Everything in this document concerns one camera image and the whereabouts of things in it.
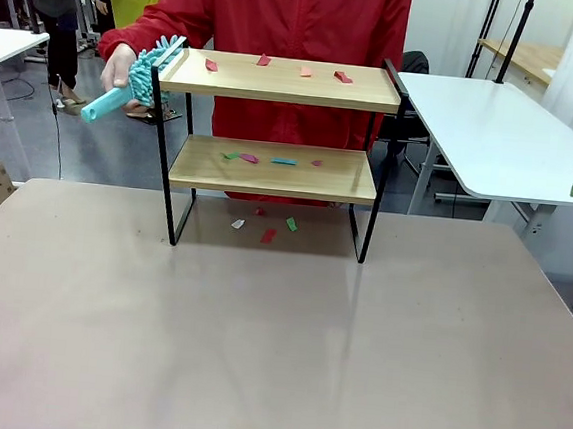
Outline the person's right hand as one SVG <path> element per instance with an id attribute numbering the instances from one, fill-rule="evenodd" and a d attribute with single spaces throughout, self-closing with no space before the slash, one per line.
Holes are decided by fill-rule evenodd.
<path id="1" fill-rule="evenodd" d="M 101 74 L 101 83 L 105 91 L 127 86 L 129 70 L 136 59 L 137 55 L 129 45 L 120 43 L 115 47 Z"/>

